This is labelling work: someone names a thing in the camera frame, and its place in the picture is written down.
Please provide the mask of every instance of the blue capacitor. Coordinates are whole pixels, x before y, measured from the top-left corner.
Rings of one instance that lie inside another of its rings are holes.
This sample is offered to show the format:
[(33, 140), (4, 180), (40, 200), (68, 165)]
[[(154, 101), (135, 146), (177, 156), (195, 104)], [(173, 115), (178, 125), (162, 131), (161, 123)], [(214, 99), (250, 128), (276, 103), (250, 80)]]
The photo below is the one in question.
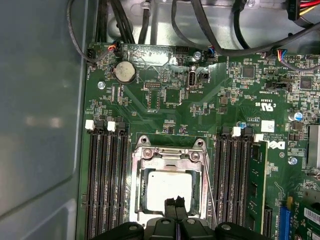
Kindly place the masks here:
[(243, 122), (243, 121), (238, 121), (236, 123), (236, 126), (240, 127), (241, 129), (245, 129), (247, 127), (247, 124), (245, 122)]
[(289, 118), (290, 121), (301, 122), (302, 119), (304, 118), (304, 115), (301, 112), (297, 111), (297, 112), (290, 113), (288, 118)]

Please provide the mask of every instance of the blue wire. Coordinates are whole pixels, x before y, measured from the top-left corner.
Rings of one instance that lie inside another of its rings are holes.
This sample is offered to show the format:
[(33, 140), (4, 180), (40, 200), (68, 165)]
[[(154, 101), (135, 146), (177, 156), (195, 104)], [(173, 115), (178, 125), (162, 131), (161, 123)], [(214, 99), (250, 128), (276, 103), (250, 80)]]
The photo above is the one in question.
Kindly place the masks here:
[(287, 53), (287, 50), (283, 50), (282, 55), (281, 55), (281, 60), (285, 58), (285, 54)]

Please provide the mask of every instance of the integrated circuit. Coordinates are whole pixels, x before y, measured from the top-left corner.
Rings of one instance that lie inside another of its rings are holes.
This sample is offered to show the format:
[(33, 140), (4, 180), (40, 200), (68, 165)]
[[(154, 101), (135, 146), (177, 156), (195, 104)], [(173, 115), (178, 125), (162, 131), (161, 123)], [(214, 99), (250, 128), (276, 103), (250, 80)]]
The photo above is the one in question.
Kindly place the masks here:
[(300, 77), (300, 89), (311, 90), (312, 89), (312, 80), (311, 76), (301, 76)]
[(253, 79), (255, 77), (255, 67), (244, 65), (242, 67), (242, 77), (244, 79)]

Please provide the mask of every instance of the gray metal side panel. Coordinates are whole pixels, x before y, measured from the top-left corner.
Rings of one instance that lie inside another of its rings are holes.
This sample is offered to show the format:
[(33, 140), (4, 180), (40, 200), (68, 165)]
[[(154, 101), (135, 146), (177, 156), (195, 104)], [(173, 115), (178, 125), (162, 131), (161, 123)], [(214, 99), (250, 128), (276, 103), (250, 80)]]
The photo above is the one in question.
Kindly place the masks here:
[[(87, 4), (76, 1), (72, 11), (80, 43)], [(66, 5), (15, 0), (0, 8), (0, 239), (74, 239), (84, 71)]]

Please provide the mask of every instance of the yellow wire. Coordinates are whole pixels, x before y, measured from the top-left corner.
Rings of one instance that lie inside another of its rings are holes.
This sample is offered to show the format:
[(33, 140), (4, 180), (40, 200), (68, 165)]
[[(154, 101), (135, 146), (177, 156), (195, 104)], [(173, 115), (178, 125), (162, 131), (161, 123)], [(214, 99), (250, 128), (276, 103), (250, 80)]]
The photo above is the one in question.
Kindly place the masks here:
[(277, 52), (278, 52), (278, 60), (279, 60), (279, 62), (281, 62), (281, 54), (280, 54), (281, 50), (278, 49)]
[(302, 16), (303, 14), (306, 14), (307, 12), (311, 11), (312, 9), (314, 9), (316, 6), (312, 6), (312, 7), (309, 7), (303, 11), (300, 12), (300, 16)]

